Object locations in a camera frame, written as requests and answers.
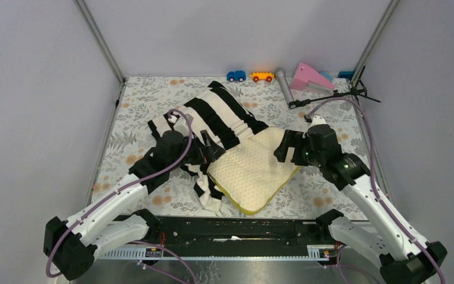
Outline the black mini tripod stand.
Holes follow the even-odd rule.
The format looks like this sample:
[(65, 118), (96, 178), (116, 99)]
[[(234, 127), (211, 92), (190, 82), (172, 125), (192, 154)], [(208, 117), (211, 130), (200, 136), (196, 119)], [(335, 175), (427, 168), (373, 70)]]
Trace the black mini tripod stand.
[(381, 102), (380, 100), (377, 100), (377, 99), (374, 99), (374, 98), (368, 96), (367, 87), (364, 85), (364, 83), (361, 80), (361, 77), (364, 73), (365, 68), (366, 68), (366, 66), (364, 66), (362, 68), (361, 73), (359, 75), (359, 79), (351, 86), (351, 88), (348, 92), (339, 93), (338, 90), (325, 91), (328, 94), (328, 96), (324, 96), (324, 97), (316, 98), (316, 99), (304, 99), (302, 101), (294, 99), (296, 108), (306, 106), (308, 104), (311, 104), (312, 102), (317, 102), (317, 101), (322, 101), (322, 100), (327, 100), (327, 99), (332, 99), (332, 98), (340, 98), (340, 97), (344, 97), (344, 96), (348, 96), (348, 95), (354, 96), (355, 98), (360, 96), (360, 97), (372, 100), (374, 102), (380, 103)]

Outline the left aluminium frame post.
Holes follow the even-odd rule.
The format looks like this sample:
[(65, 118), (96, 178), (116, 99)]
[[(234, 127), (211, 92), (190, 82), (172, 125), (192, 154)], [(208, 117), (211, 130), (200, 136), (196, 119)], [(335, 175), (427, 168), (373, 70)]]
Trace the left aluminium frame post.
[(97, 25), (97, 22), (92, 15), (90, 8), (85, 0), (74, 0), (73, 1), (83, 20), (85, 21), (90, 33), (92, 34), (102, 56), (106, 60), (110, 70), (112, 71), (113, 75), (115, 76), (116, 80), (119, 82), (120, 85), (124, 85), (126, 82), (126, 77), (119, 67), (116, 58), (114, 57), (113, 53), (111, 52), (108, 43), (106, 42), (100, 28)]

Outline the dark blue block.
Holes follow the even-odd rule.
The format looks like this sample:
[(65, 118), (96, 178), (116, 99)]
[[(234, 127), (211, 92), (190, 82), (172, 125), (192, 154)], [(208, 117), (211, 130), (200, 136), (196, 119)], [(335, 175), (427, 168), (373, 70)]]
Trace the dark blue block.
[(355, 74), (354, 71), (340, 71), (338, 73), (338, 78), (352, 80), (354, 74)]

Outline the aluminium frame post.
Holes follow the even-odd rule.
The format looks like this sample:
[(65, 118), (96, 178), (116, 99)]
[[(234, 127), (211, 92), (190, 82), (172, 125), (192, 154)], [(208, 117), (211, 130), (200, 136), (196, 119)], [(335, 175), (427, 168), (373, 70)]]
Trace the aluminium frame post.
[(120, 85), (124, 85), (126, 82), (126, 77), (119, 67), (116, 58), (114, 57), (113, 53), (111, 52), (108, 43), (106, 42), (100, 28), (97, 25), (97, 22), (92, 15), (90, 8), (85, 0), (74, 0), (73, 1), (83, 20), (85, 21), (90, 33), (92, 34), (102, 56), (106, 60), (110, 70), (112, 71), (113, 75), (115, 76), (116, 80), (119, 82)]
[(356, 66), (354, 69), (354, 75), (352, 78), (353, 82), (356, 82), (359, 79), (362, 68), (365, 66), (369, 55), (372, 53), (377, 41), (380, 39), (382, 32), (387, 27), (391, 17), (393, 16), (397, 6), (399, 5), (400, 0), (390, 0), (385, 11), (383, 12), (374, 32), (370, 36), (366, 47), (364, 48)]

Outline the pink triangular block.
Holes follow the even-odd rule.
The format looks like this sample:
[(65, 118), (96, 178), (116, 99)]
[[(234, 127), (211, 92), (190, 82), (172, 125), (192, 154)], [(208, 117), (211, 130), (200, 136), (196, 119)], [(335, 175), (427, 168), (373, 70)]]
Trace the pink triangular block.
[(334, 91), (335, 85), (308, 64), (300, 62), (294, 72), (290, 89), (304, 91), (307, 87), (317, 87), (324, 91)]

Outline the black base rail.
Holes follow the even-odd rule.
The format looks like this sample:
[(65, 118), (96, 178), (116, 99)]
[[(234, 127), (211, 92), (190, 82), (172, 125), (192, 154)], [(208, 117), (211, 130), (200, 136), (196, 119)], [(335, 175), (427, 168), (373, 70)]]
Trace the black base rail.
[(141, 241), (163, 245), (182, 258), (307, 257), (333, 250), (313, 220), (158, 216)]

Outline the black white striped pillowcase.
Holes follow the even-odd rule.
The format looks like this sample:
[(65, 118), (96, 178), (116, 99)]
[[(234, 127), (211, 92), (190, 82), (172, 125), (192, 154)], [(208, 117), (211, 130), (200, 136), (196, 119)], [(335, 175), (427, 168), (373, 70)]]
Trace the black white striped pillowcase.
[[(184, 103), (179, 110), (192, 118), (192, 131), (201, 146), (202, 130), (206, 130), (217, 145), (228, 151), (268, 128), (217, 81), (211, 82), (206, 91)], [(179, 168), (197, 177), (193, 189), (203, 208), (218, 212), (224, 193), (207, 174), (208, 167), (189, 163)]]

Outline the light blue block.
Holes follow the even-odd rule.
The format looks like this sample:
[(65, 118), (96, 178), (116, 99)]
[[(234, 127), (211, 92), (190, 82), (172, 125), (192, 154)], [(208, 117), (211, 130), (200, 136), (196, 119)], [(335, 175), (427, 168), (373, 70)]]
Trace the light blue block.
[(320, 74), (326, 78), (328, 81), (332, 82), (333, 81), (333, 76), (331, 76), (330, 74), (328, 74), (327, 72), (320, 72)]

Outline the floral patterned table mat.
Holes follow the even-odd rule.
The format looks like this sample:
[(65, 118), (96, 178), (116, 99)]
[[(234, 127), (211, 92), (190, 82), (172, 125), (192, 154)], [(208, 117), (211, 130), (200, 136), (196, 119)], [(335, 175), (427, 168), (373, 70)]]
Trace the floral patterned table mat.
[[(178, 108), (202, 93), (210, 77), (131, 77), (122, 96), (115, 125), (105, 156), (99, 168), (89, 200), (96, 201), (112, 189), (128, 169), (155, 144), (148, 128), (149, 120)], [(256, 118), (282, 129), (305, 131), (304, 116), (311, 105), (290, 109), (277, 82), (218, 82)], [(348, 102), (334, 101), (318, 110), (336, 131), (338, 142), (347, 153), (355, 153), (367, 162), (367, 147), (356, 116)], [(128, 207), (127, 212), (149, 209), (156, 215), (242, 218), (244, 214), (227, 197), (217, 212), (201, 205), (193, 190), (195, 177), (175, 170), (170, 180), (156, 191)], [(257, 213), (258, 218), (314, 219), (330, 209), (337, 209), (351, 220), (364, 220), (365, 215), (343, 193), (322, 178), (314, 167), (304, 167), (294, 175)]]

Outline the yellow white pillow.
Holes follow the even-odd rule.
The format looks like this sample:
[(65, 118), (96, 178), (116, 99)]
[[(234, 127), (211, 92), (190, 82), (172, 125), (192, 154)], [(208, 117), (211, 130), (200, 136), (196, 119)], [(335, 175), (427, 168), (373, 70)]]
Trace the yellow white pillow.
[(220, 191), (244, 214), (254, 215), (264, 209), (300, 170), (274, 156), (283, 135), (284, 130), (269, 127), (227, 150), (207, 170)]

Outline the right aluminium frame post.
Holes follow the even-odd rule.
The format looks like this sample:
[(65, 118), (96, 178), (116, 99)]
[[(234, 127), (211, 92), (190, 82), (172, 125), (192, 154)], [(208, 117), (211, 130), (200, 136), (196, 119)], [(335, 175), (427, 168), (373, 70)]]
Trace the right aluminium frame post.
[(354, 69), (354, 75), (352, 78), (353, 82), (356, 82), (359, 79), (362, 68), (365, 66), (369, 55), (372, 53), (377, 41), (380, 39), (382, 32), (387, 27), (391, 17), (393, 16), (397, 6), (399, 5), (400, 0), (390, 0), (385, 11), (383, 12), (374, 32), (370, 36), (366, 47), (364, 48), (356, 66)]

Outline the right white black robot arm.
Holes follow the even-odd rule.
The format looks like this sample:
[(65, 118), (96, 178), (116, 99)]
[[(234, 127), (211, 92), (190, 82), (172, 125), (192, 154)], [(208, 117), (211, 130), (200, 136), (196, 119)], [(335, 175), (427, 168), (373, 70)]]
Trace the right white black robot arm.
[(356, 228), (333, 209), (316, 220), (315, 235), (321, 243), (336, 240), (355, 250), (379, 269), (385, 283), (423, 283), (433, 275), (445, 282), (440, 268), (447, 256), (444, 245), (429, 242), (410, 225), (380, 191), (368, 166), (356, 154), (343, 152), (328, 124), (313, 125), (305, 133), (286, 130), (274, 156), (279, 162), (318, 168), (377, 232)]

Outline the orange yellow toy car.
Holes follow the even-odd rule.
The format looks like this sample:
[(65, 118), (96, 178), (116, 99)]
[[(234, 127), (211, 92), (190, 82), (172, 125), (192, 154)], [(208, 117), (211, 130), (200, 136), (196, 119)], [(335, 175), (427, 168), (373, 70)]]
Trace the orange yellow toy car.
[(274, 79), (275, 74), (271, 72), (253, 72), (249, 76), (254, 82), (259, 82), (261, 80), (271, 82)]

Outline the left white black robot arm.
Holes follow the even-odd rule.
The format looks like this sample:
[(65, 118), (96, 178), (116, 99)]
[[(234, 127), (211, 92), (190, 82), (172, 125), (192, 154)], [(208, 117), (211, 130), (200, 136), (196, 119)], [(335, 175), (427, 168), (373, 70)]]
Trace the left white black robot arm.
[(75, 280), (108, 251), (143, 240), (161, 242), (161, 221), (147, 209), (111, 224), (129, 205), (148, 196), (185, 164), (208, 166), (225, 153), (206, 130), (199, 136), (167, 131), (120, 182), (100, 199), (65, 220), (52, 218), (44, 235), (46, 275)]

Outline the blue toy car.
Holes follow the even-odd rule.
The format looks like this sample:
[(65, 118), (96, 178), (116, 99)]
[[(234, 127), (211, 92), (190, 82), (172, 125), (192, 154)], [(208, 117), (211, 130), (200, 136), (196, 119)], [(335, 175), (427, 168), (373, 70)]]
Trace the blue toy car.
[(243, 70), (230, 71), (226, 74), (228, 82), (244, 82), (246, 79), (247, 76)]

